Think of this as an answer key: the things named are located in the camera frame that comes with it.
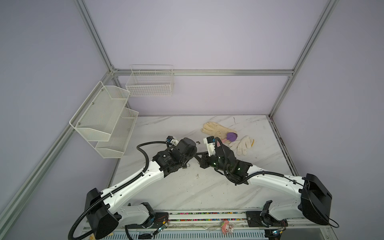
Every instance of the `white mesh rack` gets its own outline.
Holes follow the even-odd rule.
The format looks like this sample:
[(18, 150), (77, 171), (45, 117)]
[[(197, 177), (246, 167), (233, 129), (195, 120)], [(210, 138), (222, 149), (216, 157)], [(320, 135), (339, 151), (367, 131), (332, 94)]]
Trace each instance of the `white mesh rack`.
[(70, 125), (103, 158), (121, 158), (127, 148), (138, 112), (126, 108), (129, 91), (116, 87), (104, 86), (100, 89), (84, 113), (79, 110), (70, 120)]
[(131, 65), (126, 88), (130, 96), (172, 96), (172, 65)]

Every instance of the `table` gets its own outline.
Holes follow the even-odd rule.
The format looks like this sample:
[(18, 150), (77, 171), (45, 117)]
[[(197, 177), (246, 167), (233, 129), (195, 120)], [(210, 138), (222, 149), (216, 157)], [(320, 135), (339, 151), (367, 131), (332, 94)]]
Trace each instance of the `table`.
[[(207, 148), (201, 132), (204, 123), (213, 121), (237, 131), (238, 138), (249, 135), (255, 140), (246, 156), (235, 156), (263, 169), (291, 175), (286, 159), (273, 134), (265, 115), (236, 116), (161, 116), (138, 117), (125, 155), (121, 158), (113, 184), (119, 183), (145, 165), (144, 156), (136, 146), (150, 141), (165, 141), (167, 136), (179, 140), (188, 137), (197, 143), (197, 151)], [(164, 144), (142, 147), (149, 159)], [(189, 161), (190, 167), (179, 169), (166, 178), (153, 183), (129, 201), (132, 205), (148, 202), (155, 210), (204, 210), (204, 209), (246, 209), (262, 208), (268, 200), (281, 201), (289, 196), (274, 190), (241, 184), (235, 186), (213, 168), (200, 168), (195, 158)]]

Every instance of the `white robotic arm link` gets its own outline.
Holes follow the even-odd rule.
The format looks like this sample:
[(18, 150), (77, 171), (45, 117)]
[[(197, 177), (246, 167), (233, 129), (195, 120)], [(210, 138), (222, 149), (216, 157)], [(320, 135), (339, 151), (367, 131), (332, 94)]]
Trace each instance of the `white robotic arm link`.
[[(139, 206), (128, 204), (140, 190), (149, 184), (165, 178), (170, 173), (186, 166), (195, 157), (201, 168), (213, 167), (216, 172), (224, 175), (234, 184), (251, 184), (267, 187), (284, 193), (290, 198), (282, 202), (267, 201), (258, 219), (261, 227), (273, 226), (275, 222), (287, 218), (303, 218), (321, 225), (329, 224), (329, 212), (332, 195), (314, 175), (306, 177), (283, 175), (259, 168), (251, 163), (235, 158), (233, 151), (223, 145), (219, 138), (213, 136), (204, 139), (207, 152), (197, 153), (196, 144), (188, 138), (181, 141), (169, 136), (165, 142), (149, 142), (140, 144), (137, 149), (146, 159), (146, 165), (132, 176), (120, 183), (99, 192), (93, 189), (88, 192), (84, 213), (72, 226), (69, 240), (80, 240), (94, 233), (96, 239), (101, 239), (111, 233), (116, 227), (136, 224), (143, 228), (153, 225), (155, 212), (149, 203)], [(142, 146), (148, 144), (167, 144), (164, 151), (158, 152), (149, 161)], [(87, 217), (91, 231), (73, 237), (73, 232), (80, 221)]]

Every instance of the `two-tier mesh shelf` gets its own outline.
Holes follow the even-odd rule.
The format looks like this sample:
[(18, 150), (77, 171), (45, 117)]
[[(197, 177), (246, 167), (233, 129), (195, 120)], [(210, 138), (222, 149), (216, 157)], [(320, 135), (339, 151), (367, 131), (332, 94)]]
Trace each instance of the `two-tier mesh shelf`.
[(126, 88), (132, 97), (172, 96), (172, 65), (131, 65)]
[(76, 112), (70, 125), (103, 158), (121, 158), (139, 113), (126, 108), (129, 91), (102, 82), (95, 88), (100, 90), (79, 119), (81, 108)]

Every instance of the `white glove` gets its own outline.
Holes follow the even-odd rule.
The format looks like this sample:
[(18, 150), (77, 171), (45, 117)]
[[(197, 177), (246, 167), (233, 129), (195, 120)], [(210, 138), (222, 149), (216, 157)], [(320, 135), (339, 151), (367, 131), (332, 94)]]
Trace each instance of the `white glove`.
[(218, 137), (220, 139), (227, 138), (227, 133), (234, 132), (235, 130), (229, 129), (227, 127), (223, 127), (220, 124), (216, 122), (207, 122), (203, 125), (203, 128), (201, 129), (203, 133), (206, 133), (210, 136)]
[(251, 148), (253, 146), (254, 140), (250, 138), (249, 136), (243, 137), (241, 140), (237, 140), (234, 142), (231, 142), (229, 144), (230, 149), (235, 152), (235, 149), (237, 149), (237, 155), (246, 155), (247, 154), (247, 148)]

